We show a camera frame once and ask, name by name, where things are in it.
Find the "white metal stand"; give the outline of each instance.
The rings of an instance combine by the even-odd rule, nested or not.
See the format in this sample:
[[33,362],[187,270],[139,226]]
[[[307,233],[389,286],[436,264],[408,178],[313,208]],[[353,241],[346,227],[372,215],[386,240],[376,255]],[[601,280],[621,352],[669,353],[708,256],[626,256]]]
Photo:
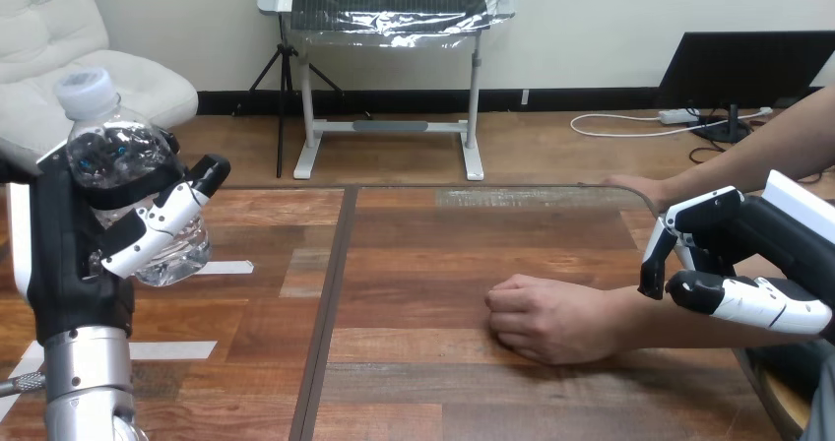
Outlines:
[[313,91],[310,88],[310,61],[306,49],[299,55],[301,77],[301,104],[304,109],[304,147],[293,172],[293,178],[307,180],[313,171],[316,154],[322,144],[322,135],[327,132],[376,133],[376,132],[421,132],[455,133],[461,137],[464,167],[468,180],[484,180],[482,156],[476,140],[476,126],[479,116],[479,85],[482,66],[482,34],[476,34],[473,50],[473,70],[470,77],[469,117],[458,123],[428,123],[423,121],[355,121],[327,122],[313,117]]

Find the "fist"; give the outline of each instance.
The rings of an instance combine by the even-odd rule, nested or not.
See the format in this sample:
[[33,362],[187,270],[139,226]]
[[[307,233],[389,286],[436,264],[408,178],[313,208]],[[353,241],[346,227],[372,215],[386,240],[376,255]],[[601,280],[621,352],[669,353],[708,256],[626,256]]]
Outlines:
[[513,276],[484,301],[496,337],[535,361],[575,364],[617,351],[618,322],[604,290]]

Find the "white bottle cap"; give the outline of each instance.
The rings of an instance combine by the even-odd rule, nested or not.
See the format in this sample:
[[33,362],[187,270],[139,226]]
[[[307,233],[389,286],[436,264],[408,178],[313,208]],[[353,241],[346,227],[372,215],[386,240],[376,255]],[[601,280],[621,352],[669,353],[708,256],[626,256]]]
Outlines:
[[119,104],[119,94],[106,70],[95,67],[64,77],[53,89],[67,118],[74,121],[96,119]]

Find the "human hand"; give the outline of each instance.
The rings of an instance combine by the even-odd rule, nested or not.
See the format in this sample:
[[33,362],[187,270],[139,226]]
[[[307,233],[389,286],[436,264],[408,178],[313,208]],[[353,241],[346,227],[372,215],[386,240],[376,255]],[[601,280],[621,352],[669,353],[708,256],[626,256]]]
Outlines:
[[612,175],[605,178],[601,185],[616,185],[643,193],[662,212],[674,204],[673,193],[665,180],[653,180],[635,175]]
[[517,275],[484,301],[498,339],[535,361],[575,364],[618,351],[621,325],[607,291]]

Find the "monitor stand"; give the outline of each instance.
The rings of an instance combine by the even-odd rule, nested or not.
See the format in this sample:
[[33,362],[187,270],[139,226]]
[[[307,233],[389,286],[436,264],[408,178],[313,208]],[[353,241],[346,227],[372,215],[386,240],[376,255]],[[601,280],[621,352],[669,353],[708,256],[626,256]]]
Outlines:
[[710,116],[705,120],[705,123],[699,124],[716,123],[724,119],[728,119],[728,122],[725,124],[710,128],[694,129],[690,132],[708,141],[730,144],[738,143],[751,133],[751,127],[744,121],[739,121],[739,107],[735,104],[728,106],[728,118]]

